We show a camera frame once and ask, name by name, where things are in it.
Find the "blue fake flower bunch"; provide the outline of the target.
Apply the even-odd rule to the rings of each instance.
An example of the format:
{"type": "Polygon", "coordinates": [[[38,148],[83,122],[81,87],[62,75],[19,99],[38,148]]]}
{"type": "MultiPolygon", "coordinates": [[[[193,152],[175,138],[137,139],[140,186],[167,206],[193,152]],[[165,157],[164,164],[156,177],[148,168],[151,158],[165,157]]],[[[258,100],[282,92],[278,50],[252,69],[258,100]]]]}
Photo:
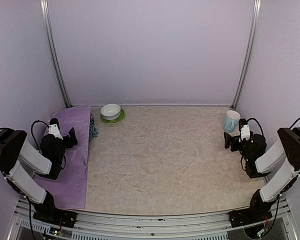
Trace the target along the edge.
{"type": "Polygon", "coordinates": [[[98,136],[98,130],[95,126],[95,118],[93,114],[90,114],[90,121],[89,121],[89,141],[92,141],[98,136]]]}

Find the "purple wrapping paper sheet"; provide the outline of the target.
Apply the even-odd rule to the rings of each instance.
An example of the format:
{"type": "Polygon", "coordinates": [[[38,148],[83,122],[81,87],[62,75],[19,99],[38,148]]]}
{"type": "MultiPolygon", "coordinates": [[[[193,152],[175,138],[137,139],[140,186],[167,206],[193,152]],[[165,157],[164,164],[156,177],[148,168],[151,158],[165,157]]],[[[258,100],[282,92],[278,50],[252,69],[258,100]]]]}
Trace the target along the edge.
{"type": "Polygon", "coordinates": [[[60,133],[65,136],[74,128],[78,144],[65,151],[66,166],[56,180],[35,175],[35,182],[49,191],[59,209],[79,210],[86,208],[88,182],[88,152],[91,106],[80,105],[51,115],[57,118],[60,133]]]}

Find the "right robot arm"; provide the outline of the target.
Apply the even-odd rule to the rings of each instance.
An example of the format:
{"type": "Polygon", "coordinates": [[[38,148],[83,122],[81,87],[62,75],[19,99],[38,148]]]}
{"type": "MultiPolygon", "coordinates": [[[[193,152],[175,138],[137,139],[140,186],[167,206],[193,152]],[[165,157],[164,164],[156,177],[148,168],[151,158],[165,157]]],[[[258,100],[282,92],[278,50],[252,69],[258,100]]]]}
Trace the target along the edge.
{"type": "Polygon", "coordinates": [[[251,179],[266,177],[280,165],[267,184],[253,194],[249,207],[230,212],[235,220],[246,217],[250,222],[256,222],[270,212],[272,205],[279,202],[282,193],[300,176],[300,127],[292,124],[279,128],[278,139],[268,147],[263,132],[250,131],[249,120],[241,118],[238,126],[238,135],[223,133],[224,147],[240,153],[241,167],[251,179]]]}

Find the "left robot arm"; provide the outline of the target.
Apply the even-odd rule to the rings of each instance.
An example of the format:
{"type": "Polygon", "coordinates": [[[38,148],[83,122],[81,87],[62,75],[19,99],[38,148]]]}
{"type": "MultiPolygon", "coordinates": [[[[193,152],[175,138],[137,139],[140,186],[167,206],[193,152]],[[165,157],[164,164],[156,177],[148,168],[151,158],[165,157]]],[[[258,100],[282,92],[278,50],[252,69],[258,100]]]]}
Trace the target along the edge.
{"type": "Polygon", "coordinates": [[[56,207],[53,195],[35,182],[35,175],[56,180],[66,166],[66,148],[63,140],[53,134],[45,135],[40,146],[41,150],[34,148],[24,130],[1,127],[0,173],[37,213],[53,223],[71,212],[56,207]]]}

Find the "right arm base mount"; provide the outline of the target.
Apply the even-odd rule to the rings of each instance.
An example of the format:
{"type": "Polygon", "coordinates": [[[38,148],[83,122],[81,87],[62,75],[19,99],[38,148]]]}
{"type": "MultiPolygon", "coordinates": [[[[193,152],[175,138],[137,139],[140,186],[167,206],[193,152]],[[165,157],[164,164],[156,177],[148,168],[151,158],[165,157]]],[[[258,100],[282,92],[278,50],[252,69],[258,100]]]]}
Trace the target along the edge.
{"type": "Polygon", "coordinates": [[[233,210],[228,213],[229,221],[232,228],[241,227],[253,223],[265,221],[266,218],[271,219],[272,213],[270,211],[256,213],[249,208],[233,210]]]}

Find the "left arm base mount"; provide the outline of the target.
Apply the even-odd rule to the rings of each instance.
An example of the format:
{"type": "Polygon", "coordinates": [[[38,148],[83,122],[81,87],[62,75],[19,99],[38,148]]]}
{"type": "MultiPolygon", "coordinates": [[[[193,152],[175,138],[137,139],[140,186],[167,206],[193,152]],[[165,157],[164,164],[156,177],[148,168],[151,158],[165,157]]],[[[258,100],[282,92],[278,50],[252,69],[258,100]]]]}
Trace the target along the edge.
{"type": "Polygon", "coordinates": [[[53,215],[36,211],[33,214],[33,218],[48,224],[73,229],[76,223],[77,215],[78,214],[76,212],[68,210],[57,210],[53,215]]]}

